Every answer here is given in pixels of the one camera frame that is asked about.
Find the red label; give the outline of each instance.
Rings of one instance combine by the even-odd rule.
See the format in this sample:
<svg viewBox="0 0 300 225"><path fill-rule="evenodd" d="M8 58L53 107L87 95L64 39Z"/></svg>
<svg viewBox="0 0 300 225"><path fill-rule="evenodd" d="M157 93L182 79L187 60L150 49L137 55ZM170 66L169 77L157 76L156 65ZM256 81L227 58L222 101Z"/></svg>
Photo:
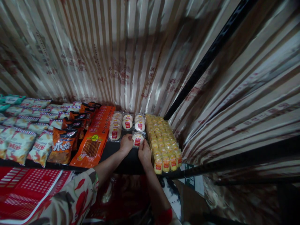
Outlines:
<svg viewBox="0 0 300 225"><path fill-rule="evenodd" d="M97 131L96 128L91 128L91 129L90 129L90 132L91 132L91 133L95 133L96 131Z"/></svg>
<svg viewBox="0 0 300 225"><path fill-rule="evenodd" d="M140 142L141 142L141 139L140 138L136 138L135 142L134 142L134 145L139 146Z"/></svg>
<svg viewBox="0 0 300 225"><path fill-rule="evenodd" d="M43 150L46 147L46 145L42 145L42 144L35 142L34 147L36 147L37 149Z"/></svg>
<svg viewBox="0 0 300 225"><path fill-rule="evenodd" d="M117 134L118 134L118 131L113 131L112 132L112 138L116 139L117 138Z"/></svg>
<svg viewBox="0 0 300 225"><path fill-rule="evenodd" d="M130 123L129 122L125 122L125 126L126 126L126 128L130 128Z"/></svg>

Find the chip bag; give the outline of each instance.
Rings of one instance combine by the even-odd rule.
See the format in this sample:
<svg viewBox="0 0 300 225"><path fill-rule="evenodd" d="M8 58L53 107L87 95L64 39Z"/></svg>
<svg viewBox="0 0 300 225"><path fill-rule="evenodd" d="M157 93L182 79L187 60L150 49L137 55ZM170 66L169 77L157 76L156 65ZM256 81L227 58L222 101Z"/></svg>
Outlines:
<svg viewBox="0 0 300 225"><path fill-rule="evenodd" d="M0 134L0 158L6 159L6 151L8 142L12 139L15 129L12 127L5 127Z"/></svg>
<svg viewBox="0 0 300 225"><path fill-rule="evenodd" d="M21 106L31 108L33 106L33 103L34 103L35 100L38 100L38 98L26 98L21 103Z"/></svg>
<svg viewBox="0 0 300 225"><path fill-rule="evenodd" d="M5 103L11 105L20 105L26 96L11 95L6 96Z"/></svg>
<svg viewBox="0 0 300 225"><path fill-rule="evenodd" d="M60 108L63 107L63 105L58 105L58 104L49 104L46 109L53 109L53 108Z"/></svg>
<svg viewBox="0 0 300 225"><path fill-rule="evenodd" d="M0 123L6 119L7 119L7 117L5 115L3 115L2 113L0 113Z"/></svg>
<svg viewBox="0 0 300 225"><path fill-rule="evenodd" d="M27 130L37 133L40 135L43 131L47 130L49 124L47 123L30 123Z"/></svg>
<svg viewBox="0 0 300 225"><path fill-rule="evenodd" d="M73 107L74 104L73 103L63 103L62 107Z"/></svg>
<svg viewBox="0 0 300 225"><path fill-rule="evenodd" d="M63 120L50 119L48 130L52 131L53 128L61 129L63 125Z"/></svg>
<svg viewBox="0 0 300 225"><path fill-rule="evenodd" d="M70 114L68 112L59 112L57 119L63 119L64 117L69 118Z"/></svg>
<svg viewBox="0 0 300 225"><path fill-rule="evenodd" d="M50 131L43 131L35 141L33 148L29 152L27 159L39 163L42 167L46 166L46 160L51 152L53 144L53 133Z"/></svg>
<svg viewBox="0 0 300 225"><path fill-rule="evenodd" d="M23 108L23 110L19 113L19 116L32 116L33 111L34 110L32 108Z"/></svg>
<svg viewBox="0 0 300 225"><path fill-rule="evenodd" d="M17 128L9 141L6 159L13 160L21 165L25 165L25 161L29 151L31 150L37 134L31 131L25 131Z"/></svg>
<svg viewBox="0 0 300 225"><path fill-rule="evenodd" d="M53 128L53 146L47 162L69 164L77 130Z"/></svg>
<svg viewBox="0 0 300 225"><path fill-rule="evenodd" d="M67 112L71 112L71 111L79 112L79 110L80 110L80 106L72 106L72 107L68 107Z"/></svg>
<svg viewBox="0 0 300 225"><path fill-rule="evenodd" d="M29 122L33 122L33 123L38 122L38 118L37 117L18 116L18 118L25 119L25 120L27 120Z"/></svg>
<svg viewBox="0 0 300 225"><path fill-rule="evenodd" d="M5 112L12 116L18 116L22 110L21 106L10 106Z"/></svg>
<svg viewBox="0 0 300 225"><path fill-rule="evenodd" d="M40 117L41 113L48 113L50 109L32 109L32 117Z"/></svg>
<svg viewBox="0 0 300 225"><path fill-rule="evenodd" d="M44 100L44 99L35 100L32 105L32 108L44 109L51 103L51 101L52 100L50 100L50 99L49 100Z"/></svg>
<svg viewBox="0 0 300 225"><path fill-rule="evenodd" d="M82 102L73 102L73 106L74 107L80 107L81 106L81 104L82 104Z"/></svg>
<svg viewBox="0 0 300 225"><path fill-rule="evenodd" d="M67 107L52 108L50 113L57 114L59 112L66 112L67 110L68 110Z"/></svg>
<svg viewBox="0 0 300 225"><path fill-rule="evenodd" d="M59 114L41 112L39 122L40 123L49 123L50 119L57 119L58 116L59 116Z"/></svg>
<svg viewBox="0 0 300 225"><path fill-rule="evenodd" d="M16 124L17 117L8 117L7 120L3 121L3 125L5 126L13 126Z"/></svg>
<svg viewBox="0 0 300 225"><path fill-rule="evenodd" d="M26 120L26 119L23 119L23 118L17 118L15 126L25 129L25 128L27 128L29 123L30 123L29 120Z"/></svg>

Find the white snack bag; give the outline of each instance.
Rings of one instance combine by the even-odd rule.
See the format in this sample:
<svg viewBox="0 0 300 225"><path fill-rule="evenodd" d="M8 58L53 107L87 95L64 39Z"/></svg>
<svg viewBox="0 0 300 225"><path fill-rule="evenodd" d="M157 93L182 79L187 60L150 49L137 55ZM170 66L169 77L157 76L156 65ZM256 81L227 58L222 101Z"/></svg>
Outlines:
<svg viewBox="0 0 300 225"><path fill-rule="evenodd" d="M4 120L2 125L13 126L16 124L17 117L8 117L7 120Z"/></svg>
<svg viewBox="0 0 300 225"><path fill-rule="evenodd" d="M63 120L50 119L48 130L53 131L53 127L57 128L57 129L61 129L62 125L63 125Z"/></svg>
<svg viewBox="0 0 300 225"><path fill-rule="evenodd" d="M43 131L35 141L33 148L27 156L27 159L30 159L35 163L41 164L42 167L45 167L47 158L51 152L52 145L53 133L50 131Z"/></svg>
<svg viewBox="0 0 300 225"><path fill-rule="evenodd" d="M146 127L145 120L138 120L134 124L134 129L138 132L144 132Z"/></svg>
<svg viewBox="0 0 300 225"><path fill-rule="evenodd" d="M68 110L67 107L52 108L50 113L57 114L59 112L66 112L67 110Z"/></svg>
<svg viewBox="0 0 300 225"><path fill-rule="evenodd" d="M72 106L72 107L68 107L67 109L67 112L71 112L71 111L74 111L74 112L79 112L80 111L80 106Z"/></svg>
<svg viewBox="0 0 300 225"><path fill-rule="evenodd" d="M133 121L133 114L124 113L123 120L126 120L126 119L130 119L131 122L132 122Z"/></svg>
<svg viewBox="0 0 300 225"><path fill-rule="evenodd" d="M47 130L49 127L49 124L47 123L31 123L27 130L37 133L37 135L40 135L43 131Z"/></svg>
<svg viewBox="0 0 300 225"><path fill-rule="evenodd" d="M122 126L125 131L132 130L132 121L130 119L125 119L122 121Z"/></svg>
<svg viewBox="0 0 300 225"><path fill-rule="evenodd" d="M6 159L6 151L8 142L12 139L15 129L12 127L6 127L0 134L0 158Z"/></svg>
<svg viewBox="0 0 300 225"><path fill-rule="evenodd" d="M33 109L32 108L24 108L20 113L19 116L32 116Z"/></svg>
<svg viewBox="0 0 300 225"><path fill-rule="evenodd" d="M31 150L37 134L31 131L25 131L17 128L9 141L6 159L13 160L21 165L25 165L25 161L29 151Z"/></svg>
<svg viewBox="0 0 300 225"><path fill-rule="evenodd" d="M65 117L69 118L70 113L68 113L68 112L59 112L57 119L63 119Z"/></svg>
<svg viewBox="0 0 300 225"><path fill-rule="evenodd" d="M50 119L57 119L58 116L59 116L59 114L41 112L39 122L40 123L49 123Z"/></svg>
<svg viewBox="0 0 300 225"><path fill-rule="evenodd" d="M33 105L32 105L32 108L44 109L51 103L51 101L52 101L51 99L49 99L49 100L45 100L45 99L35 100Z"/></svg>
<svg viewBox="0 0 300 225"><path fill-rule="evenodd" d="M23 100L23 102L20 105L31 108L33 106L34 101L36 100L38 100L38 98L26 98Z"/></svg>
<svg viewBox="0 0 300 225"><path fill-rule="evenodd" d="M48 113L50 109L32 109L32 117L40 117L41 113Z"/></svg>
<svg viewBox="0 0 300 225"><path fill-rule="evenodd" d="M46 109L53 109L53 108L60 108L63 107L63 105L58 105L58 104L49 104Z"/></svg>
<svg viewBox="0 0 300 225"><path fill-rule="evenodd" d="M5 115L3 115L2 113L0 113L0 123L2 123L6 119L7 119L7 117Z"/></svg>
<svg viewBox="0 0 300 225"><path fill-rule="evenodd" d="M17 118L15 126L19 128L26 129L29 125L30 121L23 119L23 118Z"/></svg>
<svg viewBox="0 0 300 225"><path fill-rule="evenodd" d="M142 113L135 113L135 117L134 117L134 123L136 123L139 120L146 120L145 119L145 114Z"/></svg>
<svg viewBox="0 0 300 225"><path fill-rule="evenodd" d="M82 102L73 102L73 106L77 107L77 106L81 106Z"/></svg>
<svg viewBox="0 0 300 225"><path fill-rule="evenodd" d="M23 109L24 107L21 106L11 106L5 112L12 116L18 116Z"/></svg>
<svg viewBox="0 0 300 225"><path fill-rule="evenodd" d="M144 141L144 134L140 132L132 132L133 147L138 148Z"/></svg>
<svg viewBox="0 0 300 225"><path fill-rule="evenodd" d="M73 103L63 103L62 107L73 107L74 104Z"/></svg>

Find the snack package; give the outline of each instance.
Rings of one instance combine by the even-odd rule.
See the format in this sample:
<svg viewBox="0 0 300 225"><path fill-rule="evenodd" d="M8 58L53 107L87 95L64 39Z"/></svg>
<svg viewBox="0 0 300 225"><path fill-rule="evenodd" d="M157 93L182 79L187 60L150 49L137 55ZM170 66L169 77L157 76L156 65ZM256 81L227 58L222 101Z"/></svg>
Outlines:
<svg viewBox="0 0 300 225"><path fill-rule="evenodd" d="M131 122L133 121L133 114L124 113L123 120L129 119Z"/></svg>
<svg viewBox="0 0 300 225"><path fill-rule="evenodd" d="M52 100L38 99L33 102L32 108L45 109Z"/></svg>
<svg viewBox="0 0 300 225"><path fill-rule="evenodd" d="M119 119L119 120L123 120L123 114L122 114L122 112L120 112L120 111L114 111L114 113L113 113L113 116L112 116L113 118L116 118L116 119Z"/></svg>
<svg viewBox="0 0 300 225"><path fill-rule="evenodd" d="M29 120L26 120L26 119L23 119L23 118L17 118L15 126L25 129L25 128L27 128L29 123L30 123Z"/></svg>
<svg viewBox="0 0 300 225"><path fill-rule="evenodd" d="M170 159L167 154L162 155L162 171L165 173L170 172Z"/></svg>
<svg viewBox="0 0 300 225"><path fill-rule="evenodd" d="M15 129L12 127L5 127L0 133L0 158L6 159L6 151L8 142L12 139Z"/></svg>
<svg viewBox="0 0 300 225"><path fill-rule="evenodd" d="M39 163L42 167L46 166L47 158L51 152L53 144L53 133L50 131L43 131L35 141L27 159Z"/></svg>
<svg viewBox="0 0 300 225"><path fill-rule="evenodd" d="M138 148L144 141L144 134L140 132L132 132L133 147Z"/></svg>
<svg viewBox="0 0 300 225"><path fill-rule="evenodd" d="M20 105L27 108L31 108L35 100L38 100L38 98L26 98Z"/></svg>
<svg viewBox="0 0 300 225"><path fill-rule="evenodd" d="M32 117L40 117L41 113L48 113L50 109L32 109Z"/></svg>
<svg viewBox="0 0 300 225"><path fill-rule="evenodd" d="M80 106L68 107L67 112L69 113L71 111L79 112L80 111Z"/></svg>
<svg viewBox="0 0 300 225"><path fill-rule="evenodd" d="M74 107L80 107L81 106L81 104L82 104L82 102L73 102L73 106Z"/></svg>
<svg viewBox="0 0 300 225"><path fill-rule="evenodd" d="M40 135L43 131L47 130L49 124L47 123L30 123L27 130L37 133Z"/></svg>
<svg viewBox="0 0 300 225"><path fill-rule="evenodd" d="M134 129L138 132L144 132L145 127L146 127L145 120L142 119L137 120L134 124Z"/></svg>
<svg viewBox="0 0 300 225"><path fill-rule="evenodd" d="M109 127L108 141L120 142L121 133L122 133L122 127L119 124L117 123L111 124Z"/></svg>
<svg viewBox="0 0 300 225"><path fill-rule="evenodd" d="M36 136L37 134L34 132L17 128L12 139L9 141L6 159L13 160L25 166L27 155L34 144Z"/></svg>
<svg viewBox="0 0 300 225"><path fill-rule="evenodd" d="M81 107L80 107L80 113L87 113L87 122L86 122L86 126L85 126L85 129L87 130L89 125L91 124L91 120L95 114L95 108L94 107L91 107L89 106L88 104L84 104L82 103L81 104Z"/></svg>
<svg viewBox="0 0 300 225"><path fill-rule="evenodd" d="M62 107L73 107L73 103L63 103Z"/></svg>
<svg viewBox="0 0 300 225"><path fill-rule="evenodd" d="M46 109L53 109L53 108L60 108L63 107L63 105L58 105L58 104L49 104Z"/></svg>
<svg viewBox="0 0 300 225"><path fill-rule="evenodd" d="M113 123L117 123L122 126L122 121L116 117L111 118L110 124L113 124Z"/></svg>
<svg viewBox="0 0 300 225"><path fill-rule="evenodd" d="M52 131L53 128L61 129L63 125L63 120L50 119L48 130Z"/></svg>
<svg viewBox="0 0 300 225"><path fill-rule="evenodd" d="M2 126L0 125L0 134L2 133L2 131L6 128L6 126Z"/></svg>
<svg viewBox="0 0 300 225"><path fill-rule="evenodd" d="M69 115L70 115L69 120L71 120L71 121L72 120L82 120L82 127L83 127L83 129L85 129L86 123L87 123L87 116L88 116L87 113L77 113L77 112L71 111Z"/></svg>
<svg viewBox="0 0 300 225"><path fill-rule="evenodd" d="M133 128L132 121L130 119L123 120L122 126L125 131L132 130L132 128Z"/></svg>
<svg viewBox="0 0 300 225"><path fill-rule="evenodd" d="M16 124L17 117L8 117L6 120L3 121L2 125L4 126L13 126Z"/></svg>
<svg viewBox="0 0 300 225"><path fill-rule="evenodd" d="M88 105L96 108L95 113L97 113L101 108L101 104L95 102L89 102Z"/></svg>
<svg viewBox="0 0 300 225"><path fill-rule="evenodd" d="M5 115L3 115L2 113L0 113L0 123L2 123L2 121L6 120L7 117Z"/></svg>
<svg viewBox="0 0 300 225"><path fill-rule="evenodd" d="M69 164L77 130L53 128L53 146L47 162Z"/></svg>
<svg viewBox="0 0 300 225"><path fill-rule="evenodd" d="M57 119L58 116L59 116L59 114L52 114L52 113L48 113L48 112L41 112L39 122L40 123L49 123L50 119Z"/></svg>
<svg viewBox="0 0 300 225"><path fill-rule="evenodd" d="M181 163L182 163L181 151L177 150L177 151L175 151L175 154L176 154L176 165L177 165L177 168L180 168L181 167Z"/></svg>
<svg viewBox="0 0 300 225"><path fill-rule="evenodd" d="M10 106L5 112L12 116L18 116L22 110L23 110L23 107Z"/></svg>
<svg viewBox="0 0 300 225"><path fill-rule="evenodd" d="M6 96L5 103L10 105L20 105L26 96L11 95Z"/></svg>
<svg viewBox="0 0 300 225"><path fill-rule="evenodd" d="M70 114L68 112L59 112L57 119L63 119L65 117L69 118Z"/></svg>
<svg viewBox="0 0 300 225"><path fill-rule="evenodd" d="M52 108L50 110L50 113L58 114L59 112L66 112L67 110L68 110L67 107Z"/></svg>
<svg viewBox="0 0 300 225"><path fill-rule="evenodd" d="M170 159L170 170L171 171L177 170L176 155L173 152L169 153L169 159Z"/></svg>
<svg viewBox="0 0 300 225"><path fill-rule="evenodd" d="M107 113L113 113L115 107L101 106L100 109L107 109ZM79 150L72 159L70 165L92 168L99 163L106 143L108 127L105 124L101 124L100 121L95 120L92 121L91 126L99 127L88 128L87 133L81 142Z"/></svg>
<svg viewBox="0 0 300 225"><path fill-rule="evenodd" d="M160 155L154 157L154 171L156 174L162 174L162 165L163 165L163 160Z"/></svg>
<svg viewBox="0 0 300 225"><path fill-rule="evenodd" d="M32 123L38 122L38 118L37 118L37 117L18 116L18 118L25 119L25 120L27 120L27 121L29 121L29 122L32 122Z"/></svg>
<svg viewBox="0 0 300 225"><path fill-rule="evenodd" d="M142 114L142 113L135 113L134 123L137 123L137 121L139 121L139 120L145 121L145 120L146 120L145 114Z"/></svg>
<svg viewBox="0 0 300 225"><path fill-rule="evenodd" d="M63 118L62 120L62 129L70 128L78 131L78 139L81 140L84 137L84 121L83 120L69 120L68 118Z"/></svg>
<svg viewBox="0 0 300 225"><path fill-rule="evenodd" d="M5 112L9 107L9 104L0 104L0 112Z"/></svg>
<svg viewBox="0 0 300 225"><path fill-rule="evenodd" d="M32 114L33 114L32 108L23 108L22 111L19 113L19 116L32 116Z"/></svg>

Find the white round pastry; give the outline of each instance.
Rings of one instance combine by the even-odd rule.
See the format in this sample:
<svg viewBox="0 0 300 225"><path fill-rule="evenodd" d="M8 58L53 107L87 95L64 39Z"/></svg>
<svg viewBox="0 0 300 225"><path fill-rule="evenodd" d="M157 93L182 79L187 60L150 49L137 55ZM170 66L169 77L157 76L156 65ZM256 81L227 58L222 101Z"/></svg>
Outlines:
<svg viewBox="0 0 300 225"><path fill-rule="evenodd" d="M135 133L131 138L133 139L133 146L135 147L139 147L144 141L144 136L140 133Z"/></svg>
<svg viewBox="0 0 300 225"><path fill-rule="evenodd" d="M121 122L121 120L119 119L119 118L112 118L112 120L111 120L111 122L110 122L111 124L113 124L113 123L117 123L117 124L122 124L122 122Z"/></svg>
<svg viewBox="0 0 300 225"><path fill-rule="evenodd" d="M112 123L110 126L109 126L109 129L119 129L119 130L122 130L122 126L118 123Z"/></svg>
<svg viewBox="0 0 300 225"><path fill-rule="evenodd" d="M124 129L129 130L130 128L132 128L132 121L130 119L125 119L122 122L122 126Z"/></svg>
<svg viewBox="0 0 300 225"><path fill-rule="evenodd" d="M142 115L136 115L134 118L134 122L136 123L139 120L145 120L145 118Z"/></svg>
<svg viewBox="0 0 300 225"><path fill-rule="evenodd" d="M126 119L130 119L131 122L133 121L132 115L130 115L130 114L125 114L124 115L123 120L126 120Z"/></svg>
<svg viewBox="0 0 300 225"><path fill-rule="evenodd" d="M113 117L121 117L122 118L123 115L119 112L116 112L116 113L113 114Z"/></svg>
<svg viewBox="0 0 300 225"><path fill-rule="evenodd" d="M119 140L121 137L121 130L118 128L109 129L108 136L112 141Z"/></svg>
<svg viewBox="0 0 300 225"><path fill-rule="evenodd" d="M134 124L134 128L138 132L144 132L144 130L145 130L145 122L143 120L137 121Z"/></svg>

